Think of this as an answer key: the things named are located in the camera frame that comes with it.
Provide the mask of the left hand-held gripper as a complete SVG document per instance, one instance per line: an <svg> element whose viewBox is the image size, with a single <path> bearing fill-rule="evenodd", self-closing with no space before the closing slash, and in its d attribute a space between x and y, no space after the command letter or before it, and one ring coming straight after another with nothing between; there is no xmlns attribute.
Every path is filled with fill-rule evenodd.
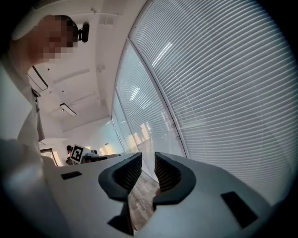
<svg viewBox="0 0 298 238"><path fill-rule="evenodd" d="M96 150L90 150L80 145L72 146L69 159L73 165L92 163L118 157L120 154L99 155Z"/></svg>

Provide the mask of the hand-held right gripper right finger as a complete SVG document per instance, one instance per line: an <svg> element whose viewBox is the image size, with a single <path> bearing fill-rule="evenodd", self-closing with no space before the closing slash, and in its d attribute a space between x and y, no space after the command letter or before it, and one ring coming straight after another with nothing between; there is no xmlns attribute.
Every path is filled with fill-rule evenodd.
<svg viewBox="0 0 298 238"><path fill-rule="evenodd" d="M196 185L196 176L190 168L160 152L155 153L155 174L160 193L154 197L153 205L179 204Z"/></svg>

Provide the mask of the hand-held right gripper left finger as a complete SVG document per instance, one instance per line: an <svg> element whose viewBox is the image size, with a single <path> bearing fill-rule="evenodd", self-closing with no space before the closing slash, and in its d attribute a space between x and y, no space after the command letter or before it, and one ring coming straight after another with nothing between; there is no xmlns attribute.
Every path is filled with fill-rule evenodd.
<svg viewBox="0 0 298 238"><path fill-rule="evenodd" d="M141 173L142 153L138 152L102 171L98 182L110 199L127 201Z"/></svg>

